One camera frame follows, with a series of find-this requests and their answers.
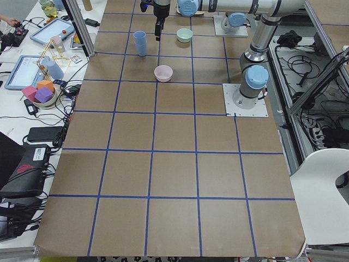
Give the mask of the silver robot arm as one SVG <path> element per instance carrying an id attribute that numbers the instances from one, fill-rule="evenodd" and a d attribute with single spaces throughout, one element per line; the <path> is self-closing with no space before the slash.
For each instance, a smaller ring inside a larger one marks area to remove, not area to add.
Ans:
<path id="1" fill-rule="evenodd" d="M 160 84 L 158 111 L 179 106 L 180 112 L 224 114 L 222 85 L 241 83 L 239 58 L 250 44 L 254 31 L 245 25 L 246 37 L 221 37 L 215 34 L 212 14 L 182 17 L 174 13 L 166 19 L 160 41 L 148 34 L 148 55 L 170 66 L 169 83 Z"/>

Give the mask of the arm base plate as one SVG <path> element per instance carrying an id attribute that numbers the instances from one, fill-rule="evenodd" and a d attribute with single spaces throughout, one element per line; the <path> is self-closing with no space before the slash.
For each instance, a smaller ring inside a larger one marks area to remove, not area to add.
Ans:
<path id="1" fill-rule="evenodd" d="M 240 93 L 240 84 L 223 84 L 226 116 L 228 117 L 268 117 L 262 91 L 256 98 L 246 98 Z"/>
<path id="2" fill-rule="evenodd" d="M 245 25 L 232 27 L 225 15 L 214 16 L 215 35 L 217 37 L 247 38 L 248 31 Z"/>

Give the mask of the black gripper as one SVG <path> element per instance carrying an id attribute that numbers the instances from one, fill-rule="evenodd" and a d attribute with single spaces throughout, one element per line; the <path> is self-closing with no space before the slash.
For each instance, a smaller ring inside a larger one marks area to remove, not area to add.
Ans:
<path id="1" fill-rule="evenodd" d="M 155 23 L 155 40 L 160 41 L 161 33 L 164 28 L 165 19 L 170 13 L 170 0 L 141 0 L 140 8 L 143 13 L 146 12 L 148 6 L 153 7 L 153 14 L 156 16 L 157 21 Z"/>

